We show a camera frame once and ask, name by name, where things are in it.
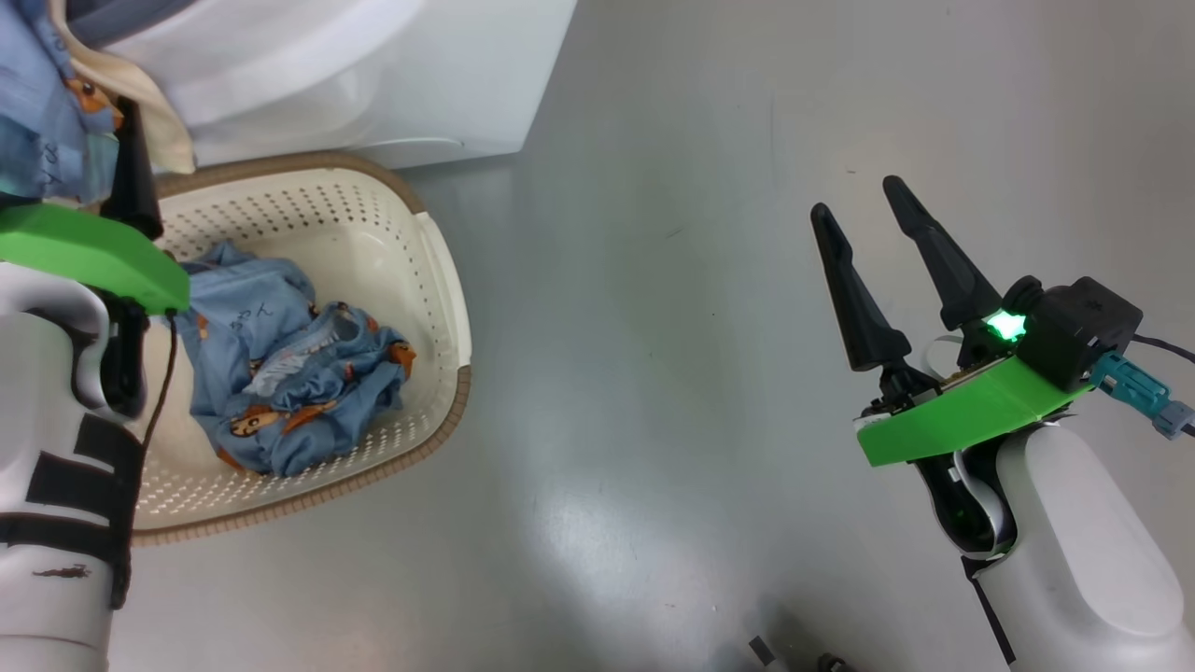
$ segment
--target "black cable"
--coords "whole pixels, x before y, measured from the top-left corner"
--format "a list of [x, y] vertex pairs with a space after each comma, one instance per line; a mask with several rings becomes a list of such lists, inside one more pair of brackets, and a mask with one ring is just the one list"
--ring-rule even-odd
[[166, 360], [166, 375], [161, 379], [161, 391], [158, 392], [158, 405], [149, 416], [149, 424], [146, 424], [146, 435], [141, 439], [141, 446], [149, 447], [149, 439], [158, 427], [158, 419], [161, 417], [161, 409], [166, 407], [166, 391], [170, 390], [170, 379], [174, 377], [174, 356], [178, 354], [178, 325], [174, 324], [174, 311], [166, 311], [166, 320], [170, 322], [170, 358]]
[[1146, 346], [1153, 346], [1154, 348], [1162, 348], [1163, 350], [1169, 350], [1169, 352], [1171, 352], [1171, 353], [1173, 353], [1173, 354], [1176, 354], [1176, 355], [1185, 359], [1187, 361], [1189, 361], [1191, 364], [1195, 364], [1195, 353], [1193, 353], [1193, 352], [1190, 352], [1190, 350], [1188, 350], [1185, 348], [1179, 348], [1178, 346], [1175, 346], [1173, 343], [1168, 343], [1168, 342], [1163, 341], [1162, 338], [1150, 338], [1148, 336], [1134, 335], [1133, 336], [1133, 342], [1134, 343], [1142, 343], [1142, 344], [1146, 344]]

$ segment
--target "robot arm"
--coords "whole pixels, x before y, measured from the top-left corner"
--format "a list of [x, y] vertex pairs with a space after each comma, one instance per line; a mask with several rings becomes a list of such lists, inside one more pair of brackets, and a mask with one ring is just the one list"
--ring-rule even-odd
[[148, 314], [186, 310], [161, 234], [140, 117], [125, 123], [103, 216], [0, 207], [0, 671], [103, 671], [146, 447]]
[[110, 316], [71, 280], [0, 282], [0, 668], [104, 670], [145, 459], [103, 395]]
[[868, 459], [918, 469], [1013, 670], [1195, 670], [1165, 557], [1091, 448], [1050, 422], [1095, 387], [1170, 439], [1191, 432], [1195, 410], [1122, 356], [1141, 311], [1090, 277], [1047, 291], [1028, 276], [1001, 303], [903, 181], [885, 178], [884, 193], [943, 324], [963, 338], [961, 371], [945, 380], [906, 364], [908, 341], [876, 307], [829, 209], [814, 207], [847, 360], [883, 369], [881, 398], [856, 421]]

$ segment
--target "blue clothing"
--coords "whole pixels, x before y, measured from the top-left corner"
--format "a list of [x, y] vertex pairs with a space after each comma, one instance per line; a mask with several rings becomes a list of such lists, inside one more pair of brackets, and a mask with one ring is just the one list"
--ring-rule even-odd
[[[118, 152], [112, 109], [85, 111], [66, 83], [85, 86], [45, 0], [0, 0], [0, 193], [91, 203], [111, 190]], [[103, 94], [90, 91], [98, 106]]]
[[195, 367], [191, 415], [217, 452], [293, 476], [350, 452], [375, 415], [398, 408], [413, 358], [406, 341], [347, 304], [315, 310], [293, 262], [223, 242], [183, 268], [191, 307], [177, 322]]

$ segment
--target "gray floor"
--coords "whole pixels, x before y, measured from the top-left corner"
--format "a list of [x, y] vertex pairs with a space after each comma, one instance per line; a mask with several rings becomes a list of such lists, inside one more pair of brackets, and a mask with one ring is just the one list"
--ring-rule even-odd
[[[1195, 341], [1165, 285], [1193, 280], [1195, 16], [1037, 5], [582, 0], [526, 149], [407, 176], [470, 303], [452, 441], [137, 551], [112, 668], [740, 672], [760, 634], [793, 670], [1004, 670], [917, 476], [853, 441], [875, 377], [846, 367], [807, 213], [835, 208], [918, 346], [940, 323], [891, 172], [998, 286], [1098, 275]], [[1189, 446], [1084, 408], [1195, 585]]]

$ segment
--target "white plastic basket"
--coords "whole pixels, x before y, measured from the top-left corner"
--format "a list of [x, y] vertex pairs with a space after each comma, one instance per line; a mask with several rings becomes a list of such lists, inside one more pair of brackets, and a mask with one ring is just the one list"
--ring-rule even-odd
[[[350, 454], [282, 478], [237, 471], [215, 456], [189, 413], [194, 372], [179, 346], [146, 457], [135, 543], [201, 537], [314, 506], [411, 466], [448, 438], [468, 397], [468, 316], [443, 237], [402, 179], [354, 157], [315, 153], [171, 177], [159, 197], [160, 245], [178, 259], [223, 239], [293, 259], [318, 304], [364, 308], [403, 334], [417, 356], [402, 410], [379, 416]], [[151, 405], [168, 348], [167, 329], [153, 326], [145, 349]]]

